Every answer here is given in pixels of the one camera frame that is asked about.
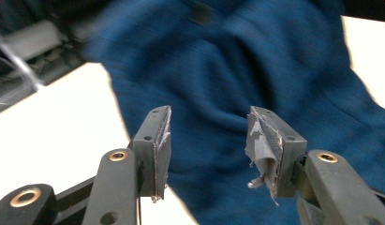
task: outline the brass screw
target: brass screw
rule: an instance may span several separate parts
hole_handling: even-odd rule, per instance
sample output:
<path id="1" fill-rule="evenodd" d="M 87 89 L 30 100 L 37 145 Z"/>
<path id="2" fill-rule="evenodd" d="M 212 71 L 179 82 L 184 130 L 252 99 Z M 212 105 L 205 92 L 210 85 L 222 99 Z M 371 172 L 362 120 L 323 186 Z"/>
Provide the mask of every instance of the brass screw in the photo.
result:
<path id="1" fill-rule="evenodd" d="M 322 161 L 331 162 L 331 163 L 335 163 L 338 161 L 337 157 L 329 153 L 318 153 L 318 158 Z"/>
<path id="2" fill-rule="evenodd" d="M 114 152 L 110 155 L 110 161 L 122 161 L 125 158 L 127 158 L 125 151 Z"/>
<path id="3" fill-rule="evenodd" d="M 22 197 L 28 194 L 32 194 L 33 196 L 26 200 L 22 200 Z M 23 190 L 18 195 L 16 195 L 16 197 L 14 197 L 11 200 L 10 205 L 13 206 L 14 208 L 24 207 L 36 201 L 40 197 L 40 195 L 41 195 L 41 191 L 39 188 L 36 188 L 36 187 L 29 188 L 27 190 Z"/>

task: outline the blue cloth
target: blue cloth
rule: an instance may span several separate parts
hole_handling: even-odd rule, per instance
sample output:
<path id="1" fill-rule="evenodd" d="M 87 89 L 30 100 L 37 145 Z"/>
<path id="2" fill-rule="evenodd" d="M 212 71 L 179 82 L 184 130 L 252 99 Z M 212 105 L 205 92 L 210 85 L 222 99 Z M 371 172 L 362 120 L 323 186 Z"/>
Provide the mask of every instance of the blue cloth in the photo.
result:
<path id="1" fill-rule="evenodd" d="M 296 224 L 244 153 L 249 106 L 270 109 L 385 190 L 385 110 L 349 68 L 336 0 L 115 1 L 86 49 L 111 74 L 130 136 L 172 107 L 169 184 L 200 224 Z"/>

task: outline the white table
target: white table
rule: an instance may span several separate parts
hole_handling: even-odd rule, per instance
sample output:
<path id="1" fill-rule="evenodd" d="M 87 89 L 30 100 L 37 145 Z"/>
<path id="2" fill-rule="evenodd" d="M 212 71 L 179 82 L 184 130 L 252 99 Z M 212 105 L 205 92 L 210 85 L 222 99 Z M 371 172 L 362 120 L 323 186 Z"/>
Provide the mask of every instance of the white table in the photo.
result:
<path id="1" fill-rule="evenodd" d="M 385 22 L 344 19 L 353 69 L 385 108 Z M 107 72 L 85 64 L 0 113 L 0 199 L 29 184 L 55 193 L 96 174 L 101 157 L 129 139 Z M 143 224 L 196 224 L 171 189 L 142 199 Z"/>

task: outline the blue towel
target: blue towel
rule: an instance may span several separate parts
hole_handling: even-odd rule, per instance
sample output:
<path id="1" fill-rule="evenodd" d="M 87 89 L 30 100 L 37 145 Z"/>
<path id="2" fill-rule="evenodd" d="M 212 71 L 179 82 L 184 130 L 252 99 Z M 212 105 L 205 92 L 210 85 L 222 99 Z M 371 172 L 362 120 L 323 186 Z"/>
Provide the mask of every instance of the blue towel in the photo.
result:
<path id="1" fill-rule="evenodd" d="M 296 224 L 295 199 L 247 188 L 250 106 L 385 191 L 385 110 L 349 67 L 337 0 L 119 0 L 85 53 L 111 74 L 130 136 L 171 105 L 169 185 L 200 224 Z"/>

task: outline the bolt hole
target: bolt hole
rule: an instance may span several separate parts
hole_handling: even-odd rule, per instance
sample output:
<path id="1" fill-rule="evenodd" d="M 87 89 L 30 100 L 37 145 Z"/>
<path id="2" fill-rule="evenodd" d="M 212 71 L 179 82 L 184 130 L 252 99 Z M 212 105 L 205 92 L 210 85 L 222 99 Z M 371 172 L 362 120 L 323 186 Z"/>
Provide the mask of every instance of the bolt hole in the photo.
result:
<path id="1" fill-rule="evenodd" d="M 122 158 L 122 157 L 124 157 L 125 156 L 125 154 L 123 154 L 123 153 L 116 153 L 116 154 L 113 154 L 113 157 L 114 158 Z"/>
<path id="2" fill-rule="evenodd" d="M 38 188 L 30 188 L 22 191 L 20 194 L 15 196 L 10 205 L 15 208 L 24 207 L 28 204 L 34 203 L 41 195 L 41 191 Z"/>
<path id="3" fill-rule="evenodd" d="M 101 217 L 101 224 L 103 225 L 111 225 L 116 222 L 118 219 L 118 215 L 116 212 L 109 212 Z"/>
<path id="4" fill-rule="evenodd" d="M 331 163 L 335 163 L 338 161 L 337 157 L 327 153 L 319 153 L 318 158 L 322 161 L 331 162 Z"/>
<path id="5" fill-rule="evenodd" d="M 111 161 L 121 161 L 123 159 L 127 158 L 127 153 L 124 151 L 115 152 L 110 155 Z"/>
<path id="6" fill-rule="evenodd" d="M 26 193 L 19 198 L 19 202 L 30 201 L 35 197 L 34 193 Z"/>

